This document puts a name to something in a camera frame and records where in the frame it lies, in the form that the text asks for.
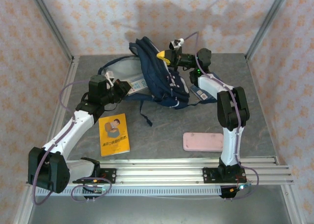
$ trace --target blue backpack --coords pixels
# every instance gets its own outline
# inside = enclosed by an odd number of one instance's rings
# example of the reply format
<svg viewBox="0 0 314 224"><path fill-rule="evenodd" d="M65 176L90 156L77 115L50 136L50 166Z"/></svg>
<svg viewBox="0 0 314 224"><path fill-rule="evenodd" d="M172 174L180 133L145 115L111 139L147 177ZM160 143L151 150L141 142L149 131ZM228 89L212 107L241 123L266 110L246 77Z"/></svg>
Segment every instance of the blue backpack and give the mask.
<svg viewBox="0 0 314 224"><path fill-rule="evenodd" d="M146 119L150 126L152 126L152 122L147 116L141 113L144 101L153 101L159 105L176 110L188 106L195 106L199 103L207 104L217 102L214 97L209 97L206 100L189 105L188 101L190 95L184 79L180 77L178 71L173 71L168 68L163 60L157 58L156 55L160 51L148 37L144 36L141 40L137 39L135 43L130 43L129 49L134 54L133 56L137 56L140 59L142 73L151 95L135 93L126 96L124 100L140 101L140 114ZM98 74L102 74L105 68L128 57L131 56L123 56L110 61L98 70Z"/></svg>

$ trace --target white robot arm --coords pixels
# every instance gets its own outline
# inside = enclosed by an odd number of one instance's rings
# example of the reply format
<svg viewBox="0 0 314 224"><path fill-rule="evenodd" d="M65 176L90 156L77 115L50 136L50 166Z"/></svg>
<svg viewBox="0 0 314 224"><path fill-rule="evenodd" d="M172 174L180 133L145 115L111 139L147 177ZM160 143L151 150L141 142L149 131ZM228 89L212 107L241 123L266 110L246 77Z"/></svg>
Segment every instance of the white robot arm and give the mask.
<svg viewBox="0 0 314 224"><path fill-rule="evenodd" d="M203 89L207 91L209 94L211 94L216 100L217 95L219 92L227 92L227 89L222 87L220 84L218 84L213 79L217 79L213 74L208 74L210 78L205 77L204 75L200 76L198 79L198 86L200 89ZM234 87L225 84L225 87L232 90ZM244 127L240 127L239 135L238 135L238 147L236 151L236 128L234 128L232 131L228 130L226 127L223 127L223 133L224 133L224 141L223 141L223 150L221 154L221 160L222 162L227 166L232 166L237 164L236 161L236 154L239 158L239 151L240 151L240 140L241 135L243 132Z"/></svg>
<svg viewBox="0 0 314 224"><path fill-rule="evenodd" d="M120 103L130 89L128 82L116 80L111 84L110 79L102 75L92 76L89 91L76 107L70 121L50 142L29 152L28 183L36 183L38 187L60 193L69 182L82 177L100 177L100 163L96 160L81 158L75 162L66 161L78 140L104 113L105 105ZM45 162L40 166L45 155Z"/></svg>

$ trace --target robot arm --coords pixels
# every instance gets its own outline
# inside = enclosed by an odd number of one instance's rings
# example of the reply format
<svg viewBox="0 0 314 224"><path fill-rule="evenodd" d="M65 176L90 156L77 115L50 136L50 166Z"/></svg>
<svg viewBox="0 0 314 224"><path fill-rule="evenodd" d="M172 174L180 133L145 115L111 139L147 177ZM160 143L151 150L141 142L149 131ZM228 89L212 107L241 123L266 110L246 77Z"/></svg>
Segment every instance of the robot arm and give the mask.
<svg viewBox="0 0 314 224"><path fill-rule="evenodd" d="M50 142L42 148L32 148L28 154L28 183L33 184L40 161L48 150L49 154L39 168L36 186L60 193L69 182L91 175L99 177L100 163L96 160L81 158L75 162L66 161L78 140L104 113L105 105L120 103L130 88L127 82L116 80L113 84L102 75L92 76L89 91L76 107L74 117Z"/></svg>
<svg viewBox="0 0 314 224"><path fill-rule="evenodd" d="M157 57L164 60L168 66L173 67L175 71L178 66L184 67L184 70L193 69L189 73L191 83L207 91L217 100L218 121L223 127L224 133L223 151L219 159L218 168L210 169L207 174L211 179L206 180L208 183L211 180L214 182L234 183L236 178L242 176L244 172L244 169L238 164L237 158L239 158L241 135L246 121L250 117L244 89L223 83L209 71L211 51L206 48L200 49L196 58L207 76L203 75L198 68L195 56L183 54L181 46L176 49L171 48L162 51L157 54ZM241 127L238 131L238 118L230 92L236 100L240 114Z"/></svg>

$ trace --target cartoon illustration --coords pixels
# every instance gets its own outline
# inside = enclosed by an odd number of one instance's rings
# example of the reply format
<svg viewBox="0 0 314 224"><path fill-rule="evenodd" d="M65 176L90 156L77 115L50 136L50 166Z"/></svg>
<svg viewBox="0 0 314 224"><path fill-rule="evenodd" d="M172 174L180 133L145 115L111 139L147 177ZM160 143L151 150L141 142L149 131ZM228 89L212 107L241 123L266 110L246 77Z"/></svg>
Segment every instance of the cartoon illustration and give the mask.
<svg viewBox="0 0 314 224"><path fill-rule="evenodd" d="M113 122L107 122L105 124L105 131L107 132L108 137L117 138L120 136L120 131L117 128L120 125L120 120L115 119Z"/></svg>

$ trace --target wire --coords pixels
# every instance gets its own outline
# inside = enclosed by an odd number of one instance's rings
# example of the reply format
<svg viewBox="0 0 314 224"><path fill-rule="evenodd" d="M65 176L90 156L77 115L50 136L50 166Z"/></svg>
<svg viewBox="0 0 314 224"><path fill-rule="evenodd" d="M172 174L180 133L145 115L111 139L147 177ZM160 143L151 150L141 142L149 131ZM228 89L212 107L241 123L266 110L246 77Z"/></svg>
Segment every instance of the wire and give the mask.
<svg viewBox="0 0 314 224"><path fill-rule="evenodd" d="M35 176L34 176L34 180L33 180L33 187L32 187L32 201L33 201L33 204L34 205L41 205L43 204L49 197L50 195L52 194L52 191L49 192L49 194L41 201L41 202L37 202L36 201L36 186L37 186L37 181L38 181L38 175L39 175L39 172L40 172L40 169L41 167L43 166L44 162L45 162L45 159L47 158L47 156L49 155L50 151L69 133L69 131L74 127L75 125L75 114L73 111L71 111L68 107L66 107L63 103L62 103L62 95L63 95L63 92L66 88L68 88L69 86L71 85L74 85L74 84L82 84L82 83L88 83L90 80L81 80L81 81L75 81L75 82L72 82L72 83L69 83L67 84L59 93L59 102L60 102L60 105L62 108L64 108L66 111L68 111L71 115L72 115L72 123L71 125L69 126L69 128L54 142L54 144L52 144L48 149L47 151L45 152L44 156L42 157L42 159L40 160L39 162L39 165L36 169L36 172L35 172ZM111 182L105 178L101 178L103 179L104 181L107 181L109 184L110 184L110 189L111 189Z"/></svg>
<svg viewBox="0 0 314 224"><path fill-rule="evenodd" d="M239 177L238 177L237 175L236 175L235 177L236 177L236 179L237 179L236 188L238 188L238 185L239 185L239 181L240 181L240 180L239 180Z"/></svg>
<svg viewBox="0 0 314 224"><path fill-rule="evenodd" d="M111 109L111 110L105 110L105 112L114 111L114 110L117 108L117 106L118 106L118 103L116 103L116 106L115 106L113 109Z"/></svg>
<svg viewBox="0 0 314 224"><path fill-rule="evenodd" d="M199 31L196 31L196 32L192 33L192 34L191 34L190 36L188 36L186 39L189 39L190 37L192 37L192 36L194 36L194 35L196 35L195 48L194 48L194 52L195 52L195 61L196 61L196 64L197 64L198 68L201 70L201 72L204 74L204 76L206 76L207 78L209 78L209 79L211 79L211 80L217 82L219 85L221 85L223 88L225 88L225 89L229 92L229 94L230 94L230 96L231 96L231 98L232 98L232 102L233 102L233 104L234 104L234 106L235 106L235 113L236 113L237 120L238 120L238 127L237 127L237 129L236 129L236 136L235 136L235 142L236 142L236 143L235 143L235 160L236 160L237 164L238 164L241 168L249 169L249 170L253 171L253 172L255 173L255 175L256 175L257 181L256 181L256 187L255 187L251 192L249 192L249 193L247 193L247 194L245 194L245 195L243 195L243 196L240 196L240 197L228 198L228 200L245 198L245 197L248 197L249 195L251 195L252 193L254 193L254 192L256 191L256 189L258 188L258 185L259 185L259 183L260 183L260 177L259 177L259 174L257 173L257 171L256 171L254 168L249 168L249 167L243 166L243 165L239 162L239 159L238 159L238 157L237 157L238 141L239 141L239 130L240 130L240 127L241 127L241 118L240 118L239 109L238 109L238 106L237 106L237 103L236 103L236 99L235 99L235 96L233 95L232 91L231 91L228 87L226 87L225 84L224 84L222 81L220 81L220 80L218 80L218 79L216 79L216 78L211 77L210 75L208 75L208 74L202 69L200 63L198 62L198 58L197 58L197 44L198 44L198 38L199 38Z"/></svg>
<svg viewBox="0 0 314 224"><path fill-rule="evenodd" d="M93 201L95 201L96 199L101 198L101 197L104 197L105 195L107 195L107 194L110 192L111 188L112 188L112 183L111 183L108 179L106 179L106 178L102 178L102 177L82 177L81 179L85 179L85 180L95 180L95 179L97 179L97 180L103 180L103 181L106 181L106 182L109 183L110 186L109 186L109 188L106 190L106 192L103 193L101 196L98 196L97 198L93 198ZM77 199L75 199L74 196L73 196L74 190L75 190L76 188L79 188L79 187L84 187L84 188L91 188L91 187L99 188L100 186L78 185L78 186L75 186L75 187L72 189L72 191L71 191L71 198L72 198L72 200L75 201L75 202L78 202L78 203L84 203L84 202L88 202L89 199L87 199L87 200L77 200Z"/></svg>
<svg viewBox="0 0 314 224"><path fill-rule="evenodd" d="M187 200L202 200L202 199L214 199L219 198L217 196L205 197L205 198L187 198L187 197L171 197L171 196L137 196L137 197L152 197L152 198L167 198L167 199L187 199Z"/></svg>

